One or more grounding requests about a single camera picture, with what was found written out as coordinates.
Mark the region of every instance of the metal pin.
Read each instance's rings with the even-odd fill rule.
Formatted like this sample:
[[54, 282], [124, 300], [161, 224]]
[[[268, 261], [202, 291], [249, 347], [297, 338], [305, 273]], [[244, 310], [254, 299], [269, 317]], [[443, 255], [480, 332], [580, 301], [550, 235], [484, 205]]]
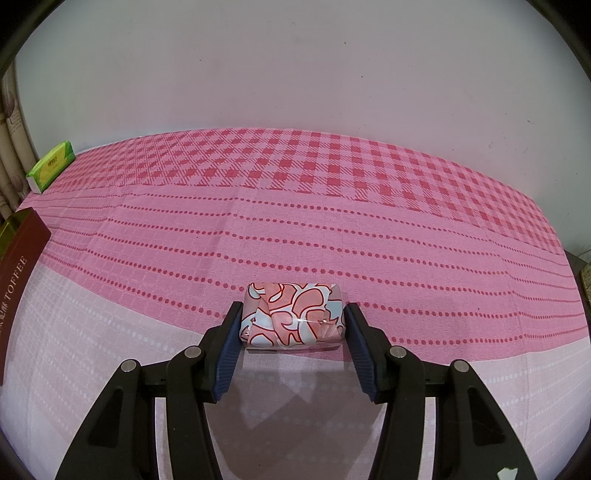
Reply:
[[407, 354], [407, 350], [403, 346], [395, 345], [390, 348], [390, 355], [395, 358], [404, 358]]
[[197, 345], [189, 346], [185, 349], [185, 356], [187, 358], [195, 358], [201, 355], [201, 348]]
[[121, 370], [124, 372], [131, 372], [135, 367], [137, 367], [137, 362], [135, 360], [126, 360], [121, 364]]
[[464, 360], [458, 360], [457, 362], [454, 362], [453, 368], [459, 372], [466, 373], [468, 370], [470, 370], [470, 365], [468, 365], [468, 363]]

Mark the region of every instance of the white wall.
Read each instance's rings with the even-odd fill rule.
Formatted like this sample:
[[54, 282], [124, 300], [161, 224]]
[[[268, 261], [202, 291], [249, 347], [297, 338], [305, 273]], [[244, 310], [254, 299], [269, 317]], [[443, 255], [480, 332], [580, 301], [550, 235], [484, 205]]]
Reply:
[[591, 248], [591, 85], [525, 0], [66, 0], [17, 57], [39, 153], [204, 127], [415, 148]]

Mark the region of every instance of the small wrapped package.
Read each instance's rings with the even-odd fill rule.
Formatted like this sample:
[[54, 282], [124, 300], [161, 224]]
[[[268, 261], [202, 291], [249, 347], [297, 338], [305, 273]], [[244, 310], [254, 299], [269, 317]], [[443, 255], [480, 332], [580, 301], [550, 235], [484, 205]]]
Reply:
[[308, 349], [344, 336], [337, 284], [251, 283], [246, 289], [240, 338], [247, 348]]

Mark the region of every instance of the beige curtain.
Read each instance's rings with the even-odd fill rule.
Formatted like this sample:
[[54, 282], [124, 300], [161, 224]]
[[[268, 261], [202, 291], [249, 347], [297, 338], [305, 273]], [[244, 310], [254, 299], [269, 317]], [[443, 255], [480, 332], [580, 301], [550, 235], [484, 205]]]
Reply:
[[14, 64], [2, 78], [2, 108], [0, 109], [0, 215], [6, 218], [8, 209], [16, 211], [21, 201], [29, 194], [25, 179], [36, 157], [31, 148], [18, 105]]

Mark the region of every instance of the blue gripper pad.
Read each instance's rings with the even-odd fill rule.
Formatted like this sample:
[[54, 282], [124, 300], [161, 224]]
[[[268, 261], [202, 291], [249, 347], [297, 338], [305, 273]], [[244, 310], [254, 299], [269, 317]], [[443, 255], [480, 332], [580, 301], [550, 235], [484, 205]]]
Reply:
[[222, 350], [217, 358], [216, 376], [213, 383], [212, 396], [215, 401], [219, 401], [222, 395], [230, 389], [230, 383], [234, 375], [234, 369], [238, 362], [238, 356], [242, 349], [240, 341], [240, 323], [242, 321], [242, 308], [240, 308], [232, 322]]
[[363, 334], [355, 320], [355, 315], [349, 305], [345, 307], [344, 313], [347, 327], [345, 338], [357, 372], [357, 378], [359, 378], [361, 390], [369, 396], [371, 401], [375, 402], [378, 398], [378, 385], [374, 360], [369, 353], [365, 338], [363, 338]]

